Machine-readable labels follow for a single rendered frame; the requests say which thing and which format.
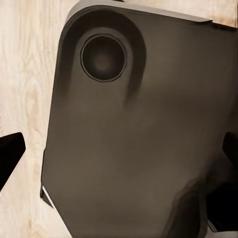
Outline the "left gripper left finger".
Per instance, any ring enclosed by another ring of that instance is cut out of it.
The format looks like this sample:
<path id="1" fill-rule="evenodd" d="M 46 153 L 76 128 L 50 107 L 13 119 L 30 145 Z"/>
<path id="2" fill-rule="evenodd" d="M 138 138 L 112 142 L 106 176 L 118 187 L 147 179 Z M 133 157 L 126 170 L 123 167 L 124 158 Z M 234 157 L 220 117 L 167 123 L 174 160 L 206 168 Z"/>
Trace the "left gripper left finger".
<path id="1" fill-rule="evenodd" d="M 0 191 L 26 151 L 21 132 L 0 137 Z"/>

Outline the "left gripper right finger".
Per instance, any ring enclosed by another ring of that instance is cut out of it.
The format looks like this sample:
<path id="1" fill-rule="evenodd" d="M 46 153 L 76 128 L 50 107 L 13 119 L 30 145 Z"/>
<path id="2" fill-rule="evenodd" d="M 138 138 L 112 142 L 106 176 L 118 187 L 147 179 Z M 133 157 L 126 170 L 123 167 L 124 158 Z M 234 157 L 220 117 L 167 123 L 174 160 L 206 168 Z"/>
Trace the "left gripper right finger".
<path id="1" fill-rule="evenodd" d="M 222 149 L 238 172 L 238 134 L 226 132 Z"/>

